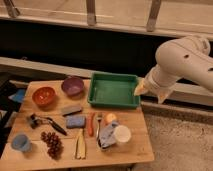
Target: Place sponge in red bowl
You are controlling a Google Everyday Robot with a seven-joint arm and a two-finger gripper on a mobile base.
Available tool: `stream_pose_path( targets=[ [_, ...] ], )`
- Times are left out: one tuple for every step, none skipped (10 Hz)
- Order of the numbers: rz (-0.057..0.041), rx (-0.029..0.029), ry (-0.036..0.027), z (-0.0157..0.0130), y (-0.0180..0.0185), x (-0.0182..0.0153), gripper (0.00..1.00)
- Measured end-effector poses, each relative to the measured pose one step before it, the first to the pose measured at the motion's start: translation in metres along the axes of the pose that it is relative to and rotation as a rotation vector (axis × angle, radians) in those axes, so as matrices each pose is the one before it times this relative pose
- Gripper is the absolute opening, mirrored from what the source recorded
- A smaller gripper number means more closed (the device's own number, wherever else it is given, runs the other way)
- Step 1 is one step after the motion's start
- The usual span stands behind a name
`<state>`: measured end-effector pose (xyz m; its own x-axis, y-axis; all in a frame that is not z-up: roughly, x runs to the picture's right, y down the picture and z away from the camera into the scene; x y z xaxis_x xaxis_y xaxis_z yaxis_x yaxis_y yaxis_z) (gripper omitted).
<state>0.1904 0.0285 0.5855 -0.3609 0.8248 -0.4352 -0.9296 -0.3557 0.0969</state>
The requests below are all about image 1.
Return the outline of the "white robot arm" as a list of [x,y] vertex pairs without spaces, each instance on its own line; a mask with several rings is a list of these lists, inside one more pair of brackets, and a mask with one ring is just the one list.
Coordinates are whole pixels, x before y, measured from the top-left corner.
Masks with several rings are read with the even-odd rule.
[[190,80],[213,92],[213,58],[210,43],[202,36],[187,36],[161,44],[155,53],[156,65],[142,78],[134,95],[155,94],[162,104],[180,79]]

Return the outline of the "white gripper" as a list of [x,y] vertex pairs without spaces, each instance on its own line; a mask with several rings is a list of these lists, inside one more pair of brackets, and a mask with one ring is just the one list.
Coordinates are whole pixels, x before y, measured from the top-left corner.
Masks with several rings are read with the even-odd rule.
[[146,94],[148,91],[158,96],[158,103],[162,104],[171,94],[171,87],[176,83],[176,77],[164,71],[159,65],[153,67],[141,79],[135,87],[134,95],[139,96]]

